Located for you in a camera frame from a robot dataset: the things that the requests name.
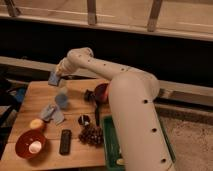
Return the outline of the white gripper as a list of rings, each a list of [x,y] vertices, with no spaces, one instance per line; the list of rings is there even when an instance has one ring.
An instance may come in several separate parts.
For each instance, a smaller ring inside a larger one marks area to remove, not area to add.
[[[56,70],[54,70],[54,76],[61,76],[59,81],[65,80],[66,76],[73,72],[73,69],[67,59],[61,60],[57,66]]]

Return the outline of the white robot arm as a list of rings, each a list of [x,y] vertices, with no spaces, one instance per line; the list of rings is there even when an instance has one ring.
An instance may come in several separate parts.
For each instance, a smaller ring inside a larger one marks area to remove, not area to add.
[[[108,101],[126,171],[176,171],[161,129],[154,99],[159,81],[146,71],[96,59],[89,48],[72,49],[55,73],[90,70],[109,81]]]

